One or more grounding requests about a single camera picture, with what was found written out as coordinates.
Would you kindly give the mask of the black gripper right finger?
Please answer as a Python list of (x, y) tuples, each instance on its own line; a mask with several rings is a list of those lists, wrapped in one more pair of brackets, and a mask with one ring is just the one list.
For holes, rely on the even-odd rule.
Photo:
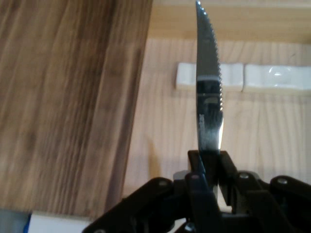
[(244, 215), (252, 231), (259, 233), (309, 233), (311, 231), (311, 186), (280, 175), (269, 183), (250, 171), (239, 171), (229, 154), (218, 161), (219, 185), (232, 214)]

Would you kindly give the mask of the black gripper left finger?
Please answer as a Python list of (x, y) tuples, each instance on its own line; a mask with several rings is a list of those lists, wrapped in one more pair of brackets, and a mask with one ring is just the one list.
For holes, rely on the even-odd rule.
[(95, 220), (85, 233), (167, 233), (186, 218), (195, 233), (220, 233), (222, 217), (213, 188), (219, 152), (188, 152), (191, 171), (180, 180), (158, 177)]

